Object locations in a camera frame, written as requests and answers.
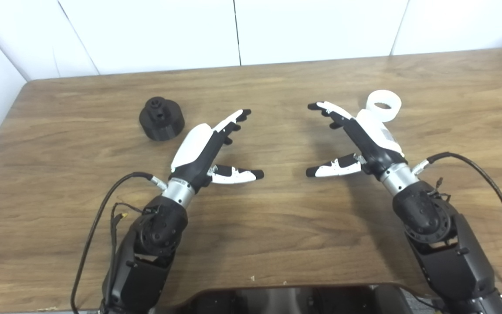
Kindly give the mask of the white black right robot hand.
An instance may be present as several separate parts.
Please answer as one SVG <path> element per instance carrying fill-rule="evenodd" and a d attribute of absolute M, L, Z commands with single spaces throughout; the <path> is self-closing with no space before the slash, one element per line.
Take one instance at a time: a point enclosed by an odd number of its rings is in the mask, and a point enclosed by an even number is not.
<path fill-rule="evenodd" d="M 315 102 L 310 110 L 319 110 L 332 119 L 332 130 L 342 129 L 359 149 L 359 153 L 336 158 L 305 171 L 307 177 L 344 176 L 363 171 L 380 178 L 391 166 L 406 164 L 402 147 L 396 142 L 384 123 L 374 113 L 362 109 L 357 116 L 331 102 Z"/>

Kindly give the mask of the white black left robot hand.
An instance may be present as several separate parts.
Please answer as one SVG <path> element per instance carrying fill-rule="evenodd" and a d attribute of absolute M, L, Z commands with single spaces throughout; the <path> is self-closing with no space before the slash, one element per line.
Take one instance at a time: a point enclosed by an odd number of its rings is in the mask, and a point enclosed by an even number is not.
<path fill-rule="evenodd" d="M 215 127 L 207 123 L 194 127 L 173 158 L 169 179 L 186 181 L 195 193 L 211 183 L 241 184 L 263 179 L 265 175 L 262 170 L 247 170 L 214 162 L 221 148 L 233 143 L 229 135 L 239 131 L 239 123 L 250 114 L 250 109 L 240 109 Z"/>

